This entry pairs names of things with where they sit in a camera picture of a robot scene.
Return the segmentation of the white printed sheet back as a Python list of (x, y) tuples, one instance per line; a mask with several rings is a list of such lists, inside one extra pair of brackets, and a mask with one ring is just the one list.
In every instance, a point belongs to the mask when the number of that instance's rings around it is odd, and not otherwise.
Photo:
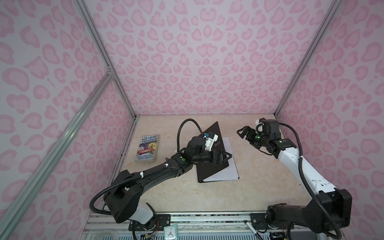
[[(231, 154), (232, 149), (231, 149), (229, 138), (224, 137), (223, 143), (224, 143), (226, 152)], [(234, 157), (232, 157), (230, 160), (228, 160), (228, 163), (229, 163), (229, 167), (227, 167), (224, 170), (214, 174), (211, 177), (206, 178), (204, 180), (204, 183), (238, 180), (240, 177), (239, 177), (239, 173), (238, 173), (238, 170), (237, 170), (237, 167), (235, 164)]]

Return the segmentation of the black file folder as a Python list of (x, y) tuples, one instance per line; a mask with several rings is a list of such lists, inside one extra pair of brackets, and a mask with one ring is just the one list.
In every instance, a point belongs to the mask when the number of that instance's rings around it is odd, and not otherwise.
[[(214, 143), (212, 150), (226, 151), (218, 121), (216, 121), (213, 125), (207, 128), (205, 132), (212, 132), (218, 135), (218, 140)], [(204, 163), (204, 164), (196, 165), (198, 183), (203, 183), (206, 178), (213, 176), (214, 174), (224, 170), (227, 167), (229, 167), (228, 162), (225, 162), (220, 165), (216, 165), (212, 163)]]

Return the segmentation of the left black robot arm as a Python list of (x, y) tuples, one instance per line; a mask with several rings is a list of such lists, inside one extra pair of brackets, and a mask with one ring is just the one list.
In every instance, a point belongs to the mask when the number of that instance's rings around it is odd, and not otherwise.
[[(188, 122), (194, 123), (200, 134), (192, 137), (187, 146), (181, 148), (181, 131)], [(152, 225), (156, 219), (156, 211), (150, 204), (140, 204), (140, 198), (145, 192), (164, 181), (187, 173), (195, 165), (223, 165), (231, 158), (232, 154), (224, 149), (218, 122), (203, 131), (197, 121), (186, 119), (178, 129), (177, 151), (172, 157), (141, 172), (120, 172), (109, 187), (91, 199), (89, 208), (93, 213), (112, 216), (118, 224), (131, 220), (142, 225)]]

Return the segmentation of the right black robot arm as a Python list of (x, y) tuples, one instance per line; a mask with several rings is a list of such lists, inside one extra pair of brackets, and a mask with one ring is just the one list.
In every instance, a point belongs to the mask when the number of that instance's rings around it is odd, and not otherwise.
[(266, 155), (283, 163), (300, 181), (311, 197), (306, 206), (288, 204), (270, 205), (266, 211), (266, 224), (278, 227), (288, 224), (287, 235), (293, 226), (309, 228), (316, 234), (325, 234), (335, 240), (343, 238), (342, 228), (349, 226), (352, 195), (338, 189), (326, 180), (305, 158), (297, 131), (276, 120), (260, 119), (253, 129), (245, 126), (237, 131), (257, 150), (265, 148)]

